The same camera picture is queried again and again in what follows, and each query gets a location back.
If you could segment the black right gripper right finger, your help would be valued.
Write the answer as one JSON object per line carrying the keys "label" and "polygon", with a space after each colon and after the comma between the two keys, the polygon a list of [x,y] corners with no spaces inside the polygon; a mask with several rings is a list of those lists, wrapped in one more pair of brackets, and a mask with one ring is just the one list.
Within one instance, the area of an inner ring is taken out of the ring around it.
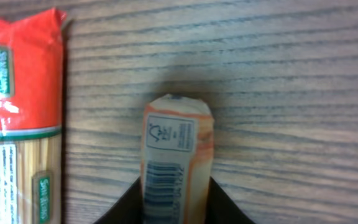
{"label": "black right gripper right finger", "polygon": [[211,177],[206,207],[206,224],[255,224]]}

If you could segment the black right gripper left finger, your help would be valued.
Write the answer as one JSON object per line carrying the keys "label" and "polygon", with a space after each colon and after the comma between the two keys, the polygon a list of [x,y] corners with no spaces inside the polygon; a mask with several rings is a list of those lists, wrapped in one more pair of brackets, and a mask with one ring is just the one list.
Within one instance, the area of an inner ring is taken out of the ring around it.
{"label": "black right gripper left finger", "polygon": [[94,224],[142,224],[141,184],[138,178]]}

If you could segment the small orange sachet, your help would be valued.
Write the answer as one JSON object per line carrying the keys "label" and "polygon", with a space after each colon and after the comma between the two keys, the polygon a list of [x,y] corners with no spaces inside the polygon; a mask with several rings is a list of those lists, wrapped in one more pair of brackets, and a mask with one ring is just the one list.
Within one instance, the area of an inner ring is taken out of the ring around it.
{"label": "small orange sachet", "polygon": [[143,222],[204,223],[214,119],[201,100],[167,94],[144,111],[140,182]]}

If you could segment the orange long noodle packet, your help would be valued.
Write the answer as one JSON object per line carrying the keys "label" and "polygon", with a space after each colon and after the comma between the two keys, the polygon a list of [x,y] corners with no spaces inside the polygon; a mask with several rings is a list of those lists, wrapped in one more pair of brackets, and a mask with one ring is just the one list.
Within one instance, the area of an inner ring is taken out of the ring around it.
{"label": "orange long noodle packet", "polygon": [[0,22],[0,223],[62,220],[66,17],[52,8]]}

